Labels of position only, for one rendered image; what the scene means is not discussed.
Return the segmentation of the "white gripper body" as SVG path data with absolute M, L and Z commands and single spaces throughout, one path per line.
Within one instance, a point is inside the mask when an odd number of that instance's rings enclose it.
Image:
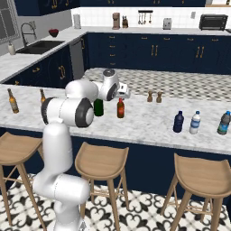
M 122 99 L 130 98 L 131 96 L 131 91 L 130 89 L 127 89 L 126 92 L 123 91 L 118 91 L 118 96 Z

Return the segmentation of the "red-brown glass bottle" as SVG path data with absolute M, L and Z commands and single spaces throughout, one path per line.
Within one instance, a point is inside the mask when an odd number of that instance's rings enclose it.
M 124 118 L 124 116 L 125 116 L 125 104 L 123 102 L 123 99 L 119 98 L 119 101 L 117 103 L 117 117 Z

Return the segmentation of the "green glass bottle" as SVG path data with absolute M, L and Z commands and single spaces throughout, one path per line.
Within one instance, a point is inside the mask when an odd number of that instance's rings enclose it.
M 102 116 L 104 114 L 104 105 L 101 99 L 94 101 L 94 114 L 95 116 Z

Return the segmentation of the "dark blue base cupboards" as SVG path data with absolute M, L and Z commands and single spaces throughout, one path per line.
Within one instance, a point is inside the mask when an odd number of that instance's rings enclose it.
M 89 32 L 84 68 L 231 75 L 231 36 Z

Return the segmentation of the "wooden bar stool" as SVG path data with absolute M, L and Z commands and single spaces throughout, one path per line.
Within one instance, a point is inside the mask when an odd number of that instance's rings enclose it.
M 95 196 L 110 199 L 116 231 L 120 231 L 116 199 L 119 196 L 124 197 L 126 208 L 129 208 L 125 176 L 125 164 L 128 152 L 128 147 L 121 149 L 91 145 L 84 142 L 75 159 L 77 172 L 90 184 L 91 202 L 94 202 Z M 94 190 L 95 180 L 105 180 L 108 191 Z
M 205 215 L 211 215 L 210 231 L 217 231 L 223 199 L 231 195 L 231 167 L 228 160 L 211 161 L 190 158 L 174 154 L 175 173 L 161 215 L 170 204 L 171 195 L 177 198 L 176 186 L 184 189 L 181 203 L 175 201 L 177 210 L 170 231 L 175 231 L 185 211 L 200 214 L 200 221 Z
M 43 157 L 41 138 L 13 135 L 8 132 L 5 132 L 0 137 L 0 190 L 2 192 L 8 222 L 9 225 L 11 225 L 12 219 L 8 205 L 5 184 L 9 180 L 16 181 L 16 179 L 11 178 L 11 175 L 14 173 L 15 170 L 18 170 L 22 178 L 20 180 L 20 183 L 25 186 L 27 193 L 31 199 L 32 205 L 41 222 L 43 231 L 46 231 L 46 226 L 44 225 L 41 213 L 32 194 L 32 185 L 24 167 L 24 163 L 28 161 L 36 152 L 39 152 L 40 156 Z

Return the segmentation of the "clear white plastic bottle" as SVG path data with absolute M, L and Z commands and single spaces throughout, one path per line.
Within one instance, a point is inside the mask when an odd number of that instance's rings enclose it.
M 200 113 L 197 111 L 195 115 L 191 118 L 189 132 L 191 134 L 196 134 L 199 129 L 200 124 Z

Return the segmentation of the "dark blue sink cupboards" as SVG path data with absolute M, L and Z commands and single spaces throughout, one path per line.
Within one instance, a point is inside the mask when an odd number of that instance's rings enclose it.
M 5 80 L 7 85 L 65 88 L 73 80 L 69 46 L 54 52 L 16 76 Z

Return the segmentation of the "silver toaster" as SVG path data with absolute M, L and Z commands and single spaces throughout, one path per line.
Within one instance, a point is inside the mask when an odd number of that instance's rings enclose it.
M 163 19 L 163 30 L 170 30 L 171 29 L 171 23 L 172 19 L 171 18 L 164 18 Z

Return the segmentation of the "white paper towel roll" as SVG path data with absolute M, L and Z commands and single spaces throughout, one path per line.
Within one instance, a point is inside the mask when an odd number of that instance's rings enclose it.
M 75 29 L 81 29 L 80 14 L 73 14 L 73 22 Z

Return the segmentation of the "black sink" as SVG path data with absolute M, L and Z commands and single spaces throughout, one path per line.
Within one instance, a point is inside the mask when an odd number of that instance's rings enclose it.
M 62 41 L 38 41 L 27 47 L 19 49 L 16 52 L 22 54 L 43 54 L 61 44 Z

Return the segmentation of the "grey blue-capped plastic bottle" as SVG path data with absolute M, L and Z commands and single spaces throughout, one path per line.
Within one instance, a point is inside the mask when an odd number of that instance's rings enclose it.
M 225 135 L 227 133 L 227 129 L 229 127 L 229 123 L 231 122 L 231 115 L 229 111 L 226 111 L 220 120 L 219 126 L 217 128 L 217 132 L 219 134 Z

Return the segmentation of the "black toaster oven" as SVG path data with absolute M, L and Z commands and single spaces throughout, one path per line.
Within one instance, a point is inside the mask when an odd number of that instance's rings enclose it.
M 199 29 L 224 31 L 228 16 L 226 14 L 203 14 L 200 16 Z

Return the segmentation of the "dark metal tap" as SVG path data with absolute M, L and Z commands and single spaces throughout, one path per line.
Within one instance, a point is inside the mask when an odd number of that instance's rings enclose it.
M 25 25 L 28 25 L 32 29 L 32 32 L 24 32 L 23 27 Z M 26 35 L 33 35 L 34 39 L 37 40 L 37 35 L 36 35 L 36 32 L 35 32 L 35 29 L 30 23 L 23 23 L 21 25 L 21 35 L 22 35 L 22 38 L 23 38 L 23 46 L 24 46 L 24 48 L 27 47 L 27 44 L 28 44 L 28 41 L 26 41 L 26 39 L 25 39 Z

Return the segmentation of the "window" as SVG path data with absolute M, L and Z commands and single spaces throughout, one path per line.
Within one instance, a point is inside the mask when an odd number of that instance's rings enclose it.
M 19 37 L 11 0 L 0 0 L 0 45 Z

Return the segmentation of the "rail with hanging tools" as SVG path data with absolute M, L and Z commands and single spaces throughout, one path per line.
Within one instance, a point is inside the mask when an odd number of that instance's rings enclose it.
M 152 22 L 152 13 L 153 10 L 139 10 L 138 11 L 138 23 L 147 24 Z

